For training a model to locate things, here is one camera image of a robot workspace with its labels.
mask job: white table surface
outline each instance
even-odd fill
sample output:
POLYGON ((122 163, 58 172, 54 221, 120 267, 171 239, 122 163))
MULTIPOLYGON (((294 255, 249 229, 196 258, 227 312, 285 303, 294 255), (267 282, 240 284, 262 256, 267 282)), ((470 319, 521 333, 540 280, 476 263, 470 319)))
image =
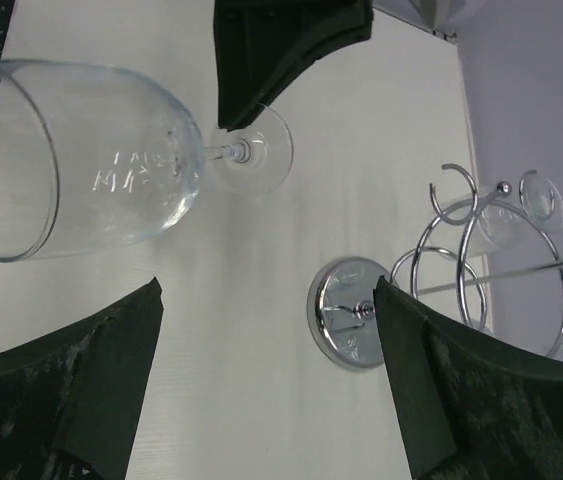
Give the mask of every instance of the white table surface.
MULTIPOLYGON (((212 10, 212 0, 19 0, 4 57, 138 70, 208 135, 212 10)), ((334 258, 389 267, 429 219, 427 183, 441 163, 470 167, 456 49, 377 13, 370 42, 318 62, 274 107, 296 148, 274 193, 242 197, 209 178, 154 241, 0 265, 0 351, 158 277, 165 313, 130 479, 409 478, 385 370, 332 364, 305 303, 334 258)), ((454 308, 451 295, 437 303, 454 308)))

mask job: metal rod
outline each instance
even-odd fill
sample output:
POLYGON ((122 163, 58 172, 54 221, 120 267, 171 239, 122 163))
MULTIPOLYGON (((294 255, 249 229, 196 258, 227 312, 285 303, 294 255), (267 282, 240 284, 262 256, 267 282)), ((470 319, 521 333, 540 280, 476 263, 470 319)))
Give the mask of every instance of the metal rod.
POLYGON ((365 327, 365 323, 361 324, 361 325, 352 325, 351 327, 343 327, 343 328, 339 328, 338 330, 332 330, 330 332, 330 335, 338 335, 340 333, 348 333, 348 332, 353 332, 354 330, 359 330, 360 328, 365 327))
MULTIPOLYGON (((563 260, 558 262, 544 263, 543 265, 535 265, 534 267, 520 268, 518 270, 511 270, 509 272, 497 273, 494 275, 488 275, 486 277, 480 277, 472 280, 466 280, 465 285, 483 285, 485 283, 490 283, 493 280, 501 280, 504 278, 518 278, 525 277, 526 275, 533 275, 535 273, 542 273, 548 270, 558 270, 563 268, 563 260)), ((419 290, 419 295, 429 295, 431 293, 446 292, 448 290, 454 290, 457 288, 455 283, 446 283, 445 285, 437 285, 436 287, 422 288, 419 290)))

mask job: white wall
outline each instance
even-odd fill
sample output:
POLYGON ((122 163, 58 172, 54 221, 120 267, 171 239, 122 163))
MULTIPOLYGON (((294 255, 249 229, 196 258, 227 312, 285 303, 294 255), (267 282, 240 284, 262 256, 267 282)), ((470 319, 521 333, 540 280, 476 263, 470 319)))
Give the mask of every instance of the white wall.
MULTIPOLYGON (((492 1, 458 32, 458 46, 482 183, 536 167, 563 195, 563 0, 492 1)), ((563 232, 555 240, 563 253, 563 232)), ((492 269, 547 255, 525 245, 493 258, 492 269)), ((556 278, 498 284, 497 334, 531 350, 549 344, 559 316, 556 278)))

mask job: wine glass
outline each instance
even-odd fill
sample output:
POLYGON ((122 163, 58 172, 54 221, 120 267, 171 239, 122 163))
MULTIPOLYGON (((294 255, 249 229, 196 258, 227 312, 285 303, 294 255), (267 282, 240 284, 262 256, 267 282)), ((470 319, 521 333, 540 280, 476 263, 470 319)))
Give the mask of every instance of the wine glass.
POLYGON ((152 238, 193 205, 206 160, 232 190, 264 194, 288 175, 287 125, 265 107, 204 149, 181 102, 107 66, 0 61, 0 262, 152 238))

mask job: glass base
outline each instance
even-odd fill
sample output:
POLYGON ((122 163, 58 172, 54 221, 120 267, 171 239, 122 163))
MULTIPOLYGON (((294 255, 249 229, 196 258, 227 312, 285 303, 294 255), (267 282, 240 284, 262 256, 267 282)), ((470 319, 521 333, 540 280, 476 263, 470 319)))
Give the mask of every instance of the glass base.
POLYGON ((545 233, 563 230, 563 199, 557 187, 536 170, 528 170, 519 182, 519 200, 530 220, 545 233))
POLYGON ((264 195, 275 190, 288 176, 294 158, 290 129, 270 107, 243 130, 216 129, 211 147, 229 146, 240 155, 224 155, 213 163, 230 190, 264 195))

